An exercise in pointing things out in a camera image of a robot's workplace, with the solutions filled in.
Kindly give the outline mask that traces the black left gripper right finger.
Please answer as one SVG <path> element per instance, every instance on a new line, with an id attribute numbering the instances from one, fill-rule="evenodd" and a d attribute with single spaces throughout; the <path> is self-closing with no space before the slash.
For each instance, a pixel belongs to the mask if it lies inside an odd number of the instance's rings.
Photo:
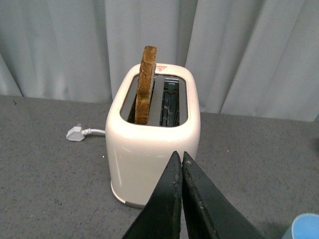
<path id="1" fill-rule="evenodd" d="M 190 239 L 263 239 L 223 196 L 191 156 L 182 163 L 182 200 Z"/>

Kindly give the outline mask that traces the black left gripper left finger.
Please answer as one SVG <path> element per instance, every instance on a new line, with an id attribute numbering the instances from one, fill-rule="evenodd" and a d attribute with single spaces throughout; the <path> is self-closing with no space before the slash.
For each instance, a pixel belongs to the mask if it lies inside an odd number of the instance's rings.
<path id="1" fill-rule="evenodd" d="M 149 201 L 124 234 L 124 239 L 178 239 L 180 235 L 182 168 L 171 155 Z"/>

